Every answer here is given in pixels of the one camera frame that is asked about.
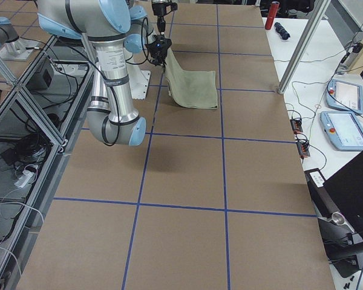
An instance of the green cloth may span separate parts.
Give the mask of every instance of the green cloth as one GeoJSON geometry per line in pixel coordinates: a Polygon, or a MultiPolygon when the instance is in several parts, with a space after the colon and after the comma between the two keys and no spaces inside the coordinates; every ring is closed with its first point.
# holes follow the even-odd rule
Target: green cloth
{"type": "Polygon", "coordinates": [[[215,71],[185,71],[171,49],[168,50],[165,61],[165,77],[172,98],[178,105],[197,109],[218,107],[215,71]]]}

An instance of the computer monitor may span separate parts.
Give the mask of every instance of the computer monitor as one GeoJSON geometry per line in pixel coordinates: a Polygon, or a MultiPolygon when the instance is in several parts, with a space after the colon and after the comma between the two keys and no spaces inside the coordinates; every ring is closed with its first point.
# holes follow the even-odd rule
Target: computer monitor
{"type": "Polygon", "coordinates": [[[324,187],[363,238],[363,151],[326,180],[324,187]]]}

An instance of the white desk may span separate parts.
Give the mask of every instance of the white desk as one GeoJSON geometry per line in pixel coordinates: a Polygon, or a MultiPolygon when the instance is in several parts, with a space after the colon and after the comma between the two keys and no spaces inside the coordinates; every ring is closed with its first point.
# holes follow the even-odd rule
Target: white desk
{"type": "MultiPolygon", "coordinates": [[[[305,19],[276,19],[281,25],[289,32],[289,40],[282,40],[278,33],[275,32],[274,27],[266,31],[267,38],[269,40],[270,49],[272,50],[272,55],[275,60],[290,60],[293,51],[303,33],[306,26],[307,20],[305,19]]],[[[322,60],[326,57],[332,56],[344,48],[341,45],[339,39],[337,38],[332,27],[329,25],[328,21],[321,21],[313,39],[307,48],[302,61],[311,60],[322,60]]],[[[339,53],[337,56],[324,60],[322,62],[312,62],[312,63],[300,63],[296,73],[293,76],[293,81],[312,83],[312,82],[327,82],[332,74],[334,73],[339,61],[343,57],[345,52],[339,53]]],[[[288,62],[275,62],[275,67],[277,70],[278,78],[281,79],[284,71],[288,65],[288,62]]],[[[343,76],[335,76],[335,79],[341,79],[346,82],[357,83],[363,86],[362,77],[359,74],[345,74],[343,76]]],[[[294,83],[296,91],[299,96],[299,100],[305,106],[316,110],[317,105],[320,102],[320,108],[317,111],[314,124],[312,126],[312,132],[310,132],[312,120],[305,119],[302,121],[302,128],[304,133],[310,137],[310,144],[319,148],[327,157],[327,164],[322,170],[325,178],[331,177],[335,172],[337,172],[342,166],[347,164],[353,157],[355,157],[358,152],[342,152],[336,150],[329,142],[324,130],[322,128],[319,113],[321,111],[333,111],[333,109],[327,106],[326,100],[324,98],[324,90],[326,84],[314,84],[314,85],[303,85],[300,83],[294,83]]],[[[292,86],[289,86],[284,93],[284,98],[286,103],[290,103],[294,106],[294,110],[298,111],[302,117],[313,117],[313,113],[302,107],[297,100],[295,92],[292,86]]],[[[359,118],[359,121],[363,125],[363,119],[359,118]]],[[[315,149],[310,148],[310,157],[305,158],[303,163],[303,169],[308,170],[315,167],[321,168],[324,164],[324,157],[315,149]]],[[[333,274],[333,279],[335,282],[336,289],[342,289],[342,287],[351,282],[349,279],[343,279],[335,267],[331,266],[331,272],[333,274]]],[[[359,278],[359,273],[355,274],[355,279],[351,282],[350,289],[356,287],[356,283],[359,278]]],[[[361,281],[360,290],[363,290],[363,278],[361,281]]]]}

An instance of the white label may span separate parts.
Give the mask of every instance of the white label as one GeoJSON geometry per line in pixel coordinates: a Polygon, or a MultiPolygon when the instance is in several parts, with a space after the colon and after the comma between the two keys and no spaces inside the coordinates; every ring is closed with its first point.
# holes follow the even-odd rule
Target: white label
{"type": "Polygon", "coordinates": [[[114,51],[97,51],[98,60],[103,71],[114,71],[125,68],[123,48],[114,51]]]}
{"type": "Polygon", "coordinates": [[[324,179],[321,177],[318,171],[309,173],[317,187],[323,187],[324,179]]]}

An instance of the beige folded cloth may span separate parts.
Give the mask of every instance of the beige folded cloth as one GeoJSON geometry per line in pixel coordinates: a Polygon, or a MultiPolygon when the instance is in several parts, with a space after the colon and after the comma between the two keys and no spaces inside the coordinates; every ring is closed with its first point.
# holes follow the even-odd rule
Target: beige folded cloth
{"type": "Polygon", "coordinates": [[[215,71],[185,71],[178,64],[171,49],[168,50],[165,61],[165,77],[172,98],[178,105],[197,109],[218,107],[215,71]]]}

